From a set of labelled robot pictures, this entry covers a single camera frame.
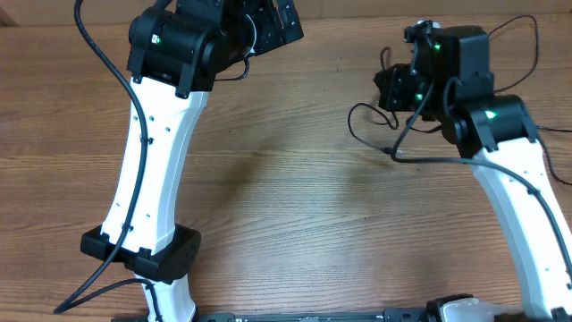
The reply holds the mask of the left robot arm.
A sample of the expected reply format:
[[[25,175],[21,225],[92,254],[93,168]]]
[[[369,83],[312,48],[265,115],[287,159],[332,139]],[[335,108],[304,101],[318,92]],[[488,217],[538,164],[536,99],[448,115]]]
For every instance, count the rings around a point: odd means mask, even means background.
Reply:
[[[150,321],[191,321],[188,274],[200,234],[175,221],[192,133],[222,72],[303,37],[290,0],[157,1],[131,23],[130,127],[114,203],[81,251],[122,263],[143,289]]]

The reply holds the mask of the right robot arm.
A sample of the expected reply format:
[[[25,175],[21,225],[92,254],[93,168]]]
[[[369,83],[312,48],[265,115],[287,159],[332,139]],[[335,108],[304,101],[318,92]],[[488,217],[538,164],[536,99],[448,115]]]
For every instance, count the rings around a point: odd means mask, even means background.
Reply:
[[[479,26],[404,29],[409,64],[378,72],[381,109],[437,121],[470,165],[498,218],[531,321],[571,319],[571,232],[555,198],[541,138],[524,101],[501,95],[490,71],[490,40]]]

